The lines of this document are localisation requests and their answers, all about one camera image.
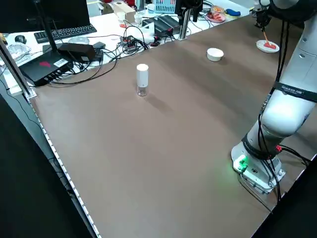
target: red object on plate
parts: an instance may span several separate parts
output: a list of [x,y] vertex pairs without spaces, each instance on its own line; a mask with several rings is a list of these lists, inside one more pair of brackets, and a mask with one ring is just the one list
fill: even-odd
[[276,46],[273,45],[273,44],[270,44],[269,42],[266,42],[266,43],[264,44],[264,46],[265,46],[265,47],[268,47],[268,48],[271,48],[271,49],[273,49],[273,50],[276,49]]
[[209,21],[215,22],[215,23],[222,23],[226,20],[226,17],[220,13],[208,13],[207,19]]

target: brown table surface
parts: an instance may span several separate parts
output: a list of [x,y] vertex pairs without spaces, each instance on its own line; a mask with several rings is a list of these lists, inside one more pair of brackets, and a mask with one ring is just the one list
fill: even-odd
[[[273,20],[269,39],[278,43],[280,29]],[[300,35],[291,27],[289,55]],[[275,79],[278,54],[259,51],[262,38],[243,17],[121,59],[93,81],[37,89],[36,113],[103,237],[245,238],[261,224],[268,212],[238,182],[230,151]],[[224,51],[220,62],[206,58],[211,47]],[[149,65],[144,98],[135,90],[139,63]],[[308,157],[315,116],[285,140]],[[281,160],[283,192],[304,167],[287,154]],[[264,199],[272,205],[276,196]]]

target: white bottle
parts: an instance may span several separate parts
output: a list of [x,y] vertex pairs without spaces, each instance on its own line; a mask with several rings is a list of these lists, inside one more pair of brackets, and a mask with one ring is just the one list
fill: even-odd
[[137,66],[137,85],[137,94],[141,97],[146,96],[149,85],[149,67],[146,64]]

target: red label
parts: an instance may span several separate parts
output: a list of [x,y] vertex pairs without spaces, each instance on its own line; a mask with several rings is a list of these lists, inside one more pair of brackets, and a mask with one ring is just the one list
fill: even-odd
[[50,63],[47,61],[40,62],[40,66],[51,67]]

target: keyboard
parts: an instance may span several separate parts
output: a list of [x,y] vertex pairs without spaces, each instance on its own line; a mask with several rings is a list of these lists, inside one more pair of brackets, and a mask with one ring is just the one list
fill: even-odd
[[[56,33],[56,31],[52,31],[52,35],[54,40],[56,41],[56,40],[60,40],[61,38],[65,39],[65,38],[74,37],[74,36],[86,35],[86,34],[94,33],[94,32],[97,32],[97,30],[92,24],[90,24],[89,26],[60,29],[60,30],[57,30],[58,34]],[[34,33],[34,36],[37,43],[39,44],[49,41],[45,31]]]

